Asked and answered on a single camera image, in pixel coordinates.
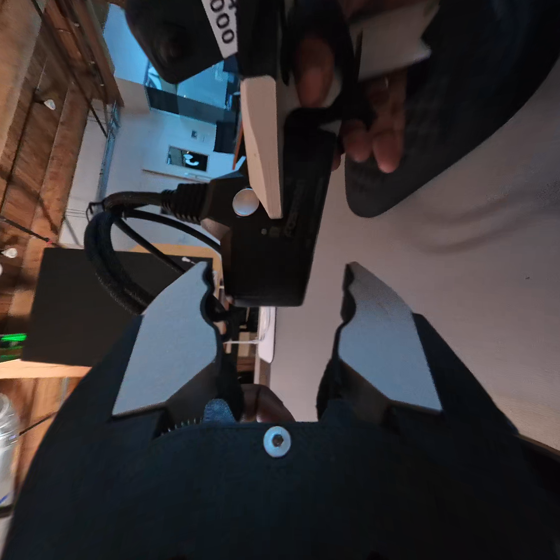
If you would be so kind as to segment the black mesh wrist rest pad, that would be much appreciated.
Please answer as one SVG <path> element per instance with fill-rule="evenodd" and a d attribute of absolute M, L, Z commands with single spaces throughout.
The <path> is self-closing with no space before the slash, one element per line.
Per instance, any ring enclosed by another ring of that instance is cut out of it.
<path fill-rule="evenodd" d="M 399 204 L 527 103 L 559 58 L 559 1 L 440 1 L 423 39 L 431 55 L 407 71 L 398 168 L 346 158 L 347 203 L 359 217 Z"/>

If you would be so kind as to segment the person's right hand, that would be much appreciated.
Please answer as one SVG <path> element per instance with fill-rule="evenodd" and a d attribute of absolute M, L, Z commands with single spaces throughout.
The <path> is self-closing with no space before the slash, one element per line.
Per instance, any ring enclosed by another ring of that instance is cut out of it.
<path fill-rule="evenodd" d="M 334 55 L 328 44 L 315 35 L 304 38 L 295 61 L 296 90 L 301 105 L 307 108 L 325 105 L 333 80 Z M 398 168 L 404 150 L 407 68 L 363 86 L 375 120 L 369 127 L 359 120 L 341 125 L 343 149 L 335 150 L 332 171 L 339 168 L 344 153 L 357 163 L 374 158 L 379 170 L 389 174 Z"/>

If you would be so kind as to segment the black wall sign white mark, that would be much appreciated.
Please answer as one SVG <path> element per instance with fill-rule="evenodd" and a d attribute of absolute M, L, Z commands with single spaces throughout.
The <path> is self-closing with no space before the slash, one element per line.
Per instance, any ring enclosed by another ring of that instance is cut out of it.
<path fill-rule="evenodd" d="M 168 165 L 183 167 L 192 172 L 206 172 L 208 168 L 208 155 L 169 146 L 166 162 Z"/>

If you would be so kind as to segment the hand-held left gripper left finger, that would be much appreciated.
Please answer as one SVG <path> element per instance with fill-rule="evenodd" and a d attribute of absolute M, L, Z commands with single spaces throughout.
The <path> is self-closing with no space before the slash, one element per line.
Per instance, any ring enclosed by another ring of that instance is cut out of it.
<path fill-rule="evenodd" d="M 113 417 L 162 410 L 171 421 L 239 420 L 242 389 L 207 312 L 213 282 L 211 264 L 200 262 L 145 310 Z"/>

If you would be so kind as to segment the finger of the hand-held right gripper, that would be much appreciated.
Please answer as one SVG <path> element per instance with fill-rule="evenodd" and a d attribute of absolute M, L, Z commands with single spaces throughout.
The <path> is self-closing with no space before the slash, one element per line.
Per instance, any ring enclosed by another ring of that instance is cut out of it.
<path fill-rule="evenodd" d="M 269 75 L 241 81 L 241 120 L 249 183 L 272 220 L 283 216 L 276 86 L 276 80 Z"/>

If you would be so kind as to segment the grey HDMI switch box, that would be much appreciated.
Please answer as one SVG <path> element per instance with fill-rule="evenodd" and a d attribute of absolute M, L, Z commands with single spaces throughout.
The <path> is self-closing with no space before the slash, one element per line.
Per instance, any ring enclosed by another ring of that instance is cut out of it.
<path fill-rule="evenodd" d="M 269 218 L 262 204 L 247 217 L 234 212 L 234 196 L 252 186 L 247 162 L 211 183 L 208 218 L 228 228 L 220 247 L 226 293 L 236 305 L 302 305 L 338 144 L 323 125 L 338 118 L 333 108 L 300 108 L 287 117 L 282 218 Z"/>

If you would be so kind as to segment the clear plastic water bottle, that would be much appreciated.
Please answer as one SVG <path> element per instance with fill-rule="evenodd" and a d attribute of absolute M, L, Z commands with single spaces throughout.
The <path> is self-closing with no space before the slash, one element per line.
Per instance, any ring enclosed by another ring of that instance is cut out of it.
<path fill-rule="evenodd" d="M 1 394 L 1 510 L 14 500 L 20 419 L 8 398 Z"/>

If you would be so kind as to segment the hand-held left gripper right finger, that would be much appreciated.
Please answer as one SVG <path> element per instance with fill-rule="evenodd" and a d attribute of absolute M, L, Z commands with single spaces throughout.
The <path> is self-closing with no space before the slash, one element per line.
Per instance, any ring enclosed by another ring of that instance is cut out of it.
<path fill-rule="evenodd" d="M 358 262 L 346 265 L 342 291 L 341 324 L 316 399 L 318 418 L 336 400 L 359 420 L 377 424 L 394 407 L 441 413 L 410 307 Z"/>

